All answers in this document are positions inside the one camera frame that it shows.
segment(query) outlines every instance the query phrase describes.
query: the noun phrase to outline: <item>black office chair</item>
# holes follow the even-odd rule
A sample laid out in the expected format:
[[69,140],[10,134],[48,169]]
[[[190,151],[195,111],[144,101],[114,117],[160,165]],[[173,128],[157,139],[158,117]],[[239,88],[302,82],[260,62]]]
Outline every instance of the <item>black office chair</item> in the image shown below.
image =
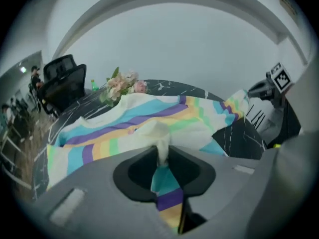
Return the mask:
[[45,83],[38,90],[39,97],[45,100],[43,106],[51,105],[61,114],[73,102],[85,96],[85,76],[86,65],[82,64]]
[[54,59],[43,68],[44,82],[46,83],[74,67],[76,67],[76,63],[71,54]]

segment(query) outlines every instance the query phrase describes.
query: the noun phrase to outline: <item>striped cloth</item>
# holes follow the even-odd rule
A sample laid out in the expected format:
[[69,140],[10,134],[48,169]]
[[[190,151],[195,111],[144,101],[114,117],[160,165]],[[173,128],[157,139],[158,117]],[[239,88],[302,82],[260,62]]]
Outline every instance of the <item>striped cloth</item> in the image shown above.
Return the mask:
[[[179,145],[217,155],[227,155],[212,135],[243,118],[248,111],[247,91],[240,90],[225,102],[189,96],[162,97],[135,93],[96,118],[79,118],[65,127],[54,146],[48,145],[48,188],[84,164],[132,149],[151,146],[139,128],[151,121],[168,126],[169,145]],[[151,190],[158,196],[161,217],[175,231],[183,191],[168,166],[158,167]]]

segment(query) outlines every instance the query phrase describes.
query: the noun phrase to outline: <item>purple stripe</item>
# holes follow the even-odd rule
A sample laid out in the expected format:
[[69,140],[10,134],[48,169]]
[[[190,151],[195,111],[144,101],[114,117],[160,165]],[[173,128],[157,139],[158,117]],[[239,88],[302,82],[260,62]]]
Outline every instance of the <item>purple stripe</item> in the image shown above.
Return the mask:
[[128,122],[123,122],[123,123],[119,123],[117,125],[114,126],[107,126],[103,129],[100,129],[98,131],[95,131],[93,133],[87,134],[87,135],[80,135],[80,136],[75,136],[71,139],[69,139],[66,144],[80,144],[80,143],[84,143],[86,141],[92,140],[92,139],[96,139],[106,133],[118,130],[118,129],[126,129],[132,125],[139,125],[145,121],[147,121],[150,118],[153,117],[165,117],[165,116],[170,116],[173,114],[176,114],[178,112],[181,112],[183,110],[187,109],[187,105],[183,105],[183,104],[177,104],[174,105],[170,108],[167,108],[163,111],[160,111],[158,113],[155,114],[151,114],[151,115],[143,115],[143,116],[137,116],[132,118],[131,120],[129,120]]
[[179,103],[181,105],[185,105],[186,104],[186,96],[179,96]]
[[224,102],[220,102],[221,107],[223,108],[223,110],[228,110],[229,114],[234,114],[235,115],[235,119],[234,121],[237,121],[239,118],[238,113],[233,113],[232,109],[230,106],[225,106]]
[[181,203],[183,203],[183,190],[178,188],[165,195],[159,196],[157,208],[159,211],[163,211]]
[[83,159],[84,165],[93,161],[93,153],[92,153],[93,145],[94,144],[90,144],[83,148],[82,159]]

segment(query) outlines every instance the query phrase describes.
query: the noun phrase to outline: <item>flower bouquet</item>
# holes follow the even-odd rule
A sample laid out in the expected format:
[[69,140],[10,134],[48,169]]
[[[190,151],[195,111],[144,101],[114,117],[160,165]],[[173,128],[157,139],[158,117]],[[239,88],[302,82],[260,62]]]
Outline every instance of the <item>flower bouquet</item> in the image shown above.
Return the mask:
[[106,78],[105,90],[99,96],[100,101],[113,107],[120,101],[122,95],[146,93],[147,84],[143,80],[138,80],[138,77],[139,75],[133,71],[123,75],[117,67],[112,77]]

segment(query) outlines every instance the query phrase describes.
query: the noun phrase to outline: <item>black marble table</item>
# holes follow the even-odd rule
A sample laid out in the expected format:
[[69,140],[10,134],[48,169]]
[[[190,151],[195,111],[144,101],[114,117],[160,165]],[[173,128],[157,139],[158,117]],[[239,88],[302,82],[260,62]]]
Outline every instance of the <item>black marble table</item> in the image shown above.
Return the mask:
[[[146,80],[146,82],[150,95],[184,95],[223,101],[203,89],[183,83],[163,80]],[[34,200],[45,192],[48,185],[46,145],[48,143],[54,144],[61,129],[74,123],[80,116],[91,119],[111,109],[99,101],[101,90],[92,92],[73,103],[44,135],[42,147],[34,160],[33,166],[32,189]],[[260,159],[265,150],[265,144],[261,137],[247,119],[240,119],[233,125],[219,130],[213,135],[213,138],[230,157]]]

